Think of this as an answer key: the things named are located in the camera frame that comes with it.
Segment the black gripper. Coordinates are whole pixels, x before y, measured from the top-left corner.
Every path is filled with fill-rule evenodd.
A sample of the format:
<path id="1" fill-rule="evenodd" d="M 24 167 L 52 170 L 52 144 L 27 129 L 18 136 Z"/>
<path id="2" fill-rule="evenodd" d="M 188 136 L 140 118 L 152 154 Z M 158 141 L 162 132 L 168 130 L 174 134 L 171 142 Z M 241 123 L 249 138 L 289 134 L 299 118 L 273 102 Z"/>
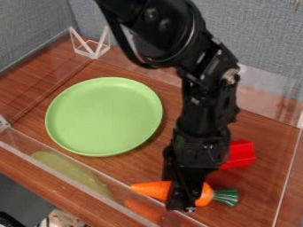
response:
<path id="1" fill-rule="evenodd" d="M 230 137 L 192 137 L 178 128 L 172 130 L 162 171 L 162 179 L 172 182 L 166 200 L 170 211 L 195 211 L 207 175 L 230 157 L 230 142 Z"/>

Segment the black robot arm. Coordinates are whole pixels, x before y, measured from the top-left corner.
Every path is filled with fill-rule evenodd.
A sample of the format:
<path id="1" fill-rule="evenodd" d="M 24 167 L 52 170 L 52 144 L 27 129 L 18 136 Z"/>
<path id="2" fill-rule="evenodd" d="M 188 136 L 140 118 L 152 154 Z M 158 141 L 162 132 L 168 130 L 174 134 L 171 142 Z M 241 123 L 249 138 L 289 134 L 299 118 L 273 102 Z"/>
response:
<path id="1" fill-rule="evenodd" d="M 191 0 L 95 0 L 130 61 L 172 67 L 183 84 L 183 110 L 163 150 L 162 179 L 172 182 L 166 208 L 194 212 L 207 175 L 230 156 L 238 59 L 207 30 Z"/>

